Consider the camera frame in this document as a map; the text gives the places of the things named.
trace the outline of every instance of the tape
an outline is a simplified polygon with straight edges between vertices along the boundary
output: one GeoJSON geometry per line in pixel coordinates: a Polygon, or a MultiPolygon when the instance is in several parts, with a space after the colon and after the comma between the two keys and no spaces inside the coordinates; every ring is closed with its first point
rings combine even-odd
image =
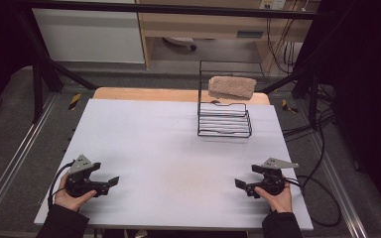
{"type": "Polygon", "coordinates": [[[77,93],[73,98],[72,101],[70,102],[69,108],[67,110],[73,110],[75,109],[76,103],[78,103],[79,98],[81,97],[80,93],[77,93]]]}
{"type": "Polygon", "coordinates": [[[299,113],[299,110],[297,108],[292,108],[287,105],[286,99],[283,99],[283,110],[284,111],[291,111],[293,113],[299,113]]]}

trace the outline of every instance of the sleeve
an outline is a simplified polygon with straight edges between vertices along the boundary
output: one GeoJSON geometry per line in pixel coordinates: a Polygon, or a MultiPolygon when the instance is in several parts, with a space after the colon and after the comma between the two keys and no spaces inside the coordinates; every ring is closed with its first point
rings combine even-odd
{"type": "Polygon", "coordinates": [[[272,212],[262,222],[262,230],[265,238],[303,237],[293,212],[272,212]]]}
{"type": "Polygon", "coordinates": [[[85,232],[88,218],[54,204],[48,213],[38,238],[82,238],[85,232]]]}

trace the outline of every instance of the white tabletop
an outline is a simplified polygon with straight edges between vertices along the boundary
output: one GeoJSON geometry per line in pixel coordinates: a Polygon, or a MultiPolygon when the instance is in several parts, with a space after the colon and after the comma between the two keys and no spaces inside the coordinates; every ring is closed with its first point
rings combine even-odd
{"type": "MultiPolygon", "coordinates": [[[[268,203],[246,196],[234,179],[260,181],[251,165],[290,156],[274,107],[248,105],[248,110],[250,138],[214,138],[196,134],[194,102],[89,100],[61,167],[84,154],[101,162],[91,180],[120,179],[80,212],[89,225],[106,228],[261,228],[268,203]]],[[[296,177],[293,169],[283,174],[296,177]]],[[[292,194],[300,227],[312,230],[300,190],[292,186],[292,194]]],[[[47,212],[43,203],[35,223],[43,224],[47,212]]]]}

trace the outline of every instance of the hand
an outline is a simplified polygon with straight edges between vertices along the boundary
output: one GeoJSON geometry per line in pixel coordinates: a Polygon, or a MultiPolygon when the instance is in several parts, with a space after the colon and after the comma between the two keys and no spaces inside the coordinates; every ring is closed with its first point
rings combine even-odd
{"type": "Polygon", "coordinates": [[[97,194],[97,191],[91,190],[88,193],[80,197],[71,197],[66,193],[64,185],[66,184],[67,174],[61,178],[61,183],[58,192],[55,195],[55,204],[63,206],[64,208],[70,209],[72,211],[78,211],[79,208],[88,202],[92,197],[97,194]]]}
{"type": "Polygon", "coordinates": [[[290,192],[290,184],[287,181],[284,184],[283,191],[278,195],[271,195],[259,186],[255,187],[255,191],[268,201],[273,211],[277,210],[278,213],[293,212],[292,193],[290,192]]]}

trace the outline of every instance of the dish rack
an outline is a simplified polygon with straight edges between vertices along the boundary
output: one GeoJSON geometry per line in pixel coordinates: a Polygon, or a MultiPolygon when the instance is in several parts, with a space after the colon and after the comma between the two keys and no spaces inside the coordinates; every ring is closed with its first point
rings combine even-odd
{"type": "Polygon", "coordinates": [[[215,63],[235,63],[232,61],[206,61],[199,62],[199,86],[198,86],[198,101],[197,101],[197,134],[199,136],[211,137],[240,137],[249,138],[252,135],[252,125],[250,115],[245,103],[220,103],[217,100],[203,102],[202,88],[207,88],[209,83],[208,78],[203,78],[204,72],[214,73],[214,75],[234,75],[237,73],[260,73],[264,76],[261,64],[259,62],[241,62],[241,63],[257,63],[260,71],[225,71],[203,69],[205,62],[215,63]]]}

